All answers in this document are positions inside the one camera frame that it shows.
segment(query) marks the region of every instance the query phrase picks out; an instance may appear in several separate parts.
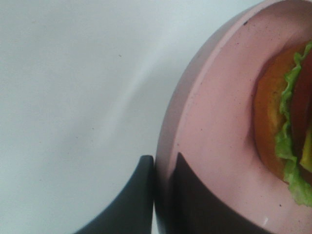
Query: tomato slice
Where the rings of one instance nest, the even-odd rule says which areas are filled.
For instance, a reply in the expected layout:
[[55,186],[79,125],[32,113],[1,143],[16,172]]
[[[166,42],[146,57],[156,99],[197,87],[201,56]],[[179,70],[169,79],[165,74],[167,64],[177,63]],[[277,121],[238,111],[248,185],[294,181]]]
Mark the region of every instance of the tomato slice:
[[312,117],[312,53],[302,63],[293,91],[290,116],[294,153],[301,159],[306,131]]

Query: green lettuce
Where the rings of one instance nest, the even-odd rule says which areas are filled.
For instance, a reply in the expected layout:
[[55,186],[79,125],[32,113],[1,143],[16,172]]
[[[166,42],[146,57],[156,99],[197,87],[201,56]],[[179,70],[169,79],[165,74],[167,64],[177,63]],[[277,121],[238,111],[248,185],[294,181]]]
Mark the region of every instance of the green lettuce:
[[306,45],[303,55],[295,53],[293,59],[295,67],[284,75],[287,87],[281,96],[279,111],[286,118],[281,131],[275,136],[275,153],[278,157],[286,160],[284,180],[289,184],[289,190],[295,202],[299,205],[312,206],[312,187],[299,172],[297,157],[293,154],[293,142],[291,135],[290,101],[293,96],[293,87],[301,71],[301,62],[312,48],[312,41]]

